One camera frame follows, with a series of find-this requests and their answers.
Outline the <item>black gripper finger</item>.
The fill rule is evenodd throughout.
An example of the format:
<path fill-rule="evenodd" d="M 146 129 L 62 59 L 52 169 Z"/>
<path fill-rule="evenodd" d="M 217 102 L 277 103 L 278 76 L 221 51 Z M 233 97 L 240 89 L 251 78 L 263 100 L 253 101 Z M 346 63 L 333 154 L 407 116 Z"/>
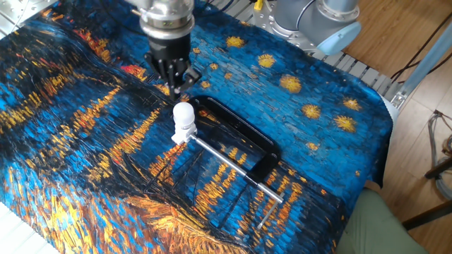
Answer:
<path fill-rule="evenodd" d="M 179 98 L 179 92 L 176 89 L 181 84 L 179 81 L 178 59 L 157 59 L 150 52 L 145 54 L 145 60 L 148 62 L 153 72 L 165 82 L 169 90 L 169 97 L 175 101 Z"/>
<path fill-rule="evenodd" d="M 182 76 L 182 81 L 178 87 L 178 91 L 183 92 L 188 88 L 192 87 L 195 83 L 197 83 L 200 80 L 201 76 L 202 75 L 199 71 L 192 68 L 191 66 L 188 67 Z"/>

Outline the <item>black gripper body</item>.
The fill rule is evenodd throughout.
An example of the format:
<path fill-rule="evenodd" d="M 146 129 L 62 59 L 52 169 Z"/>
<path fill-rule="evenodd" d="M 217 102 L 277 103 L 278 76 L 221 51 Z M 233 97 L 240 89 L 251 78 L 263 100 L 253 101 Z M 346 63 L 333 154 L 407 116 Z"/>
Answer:
<path fill-rule="evenodd" d="M 189 59 L 191 50 L 190 34 L 169 40 L 149 37 L 148 43 L 149 52 L 147 53 L 147 62 L 154 68 L 158 68 L 159 60 L 164 64 L 180 61 L 186 66 L 189 66 L 191 63 Z"/>

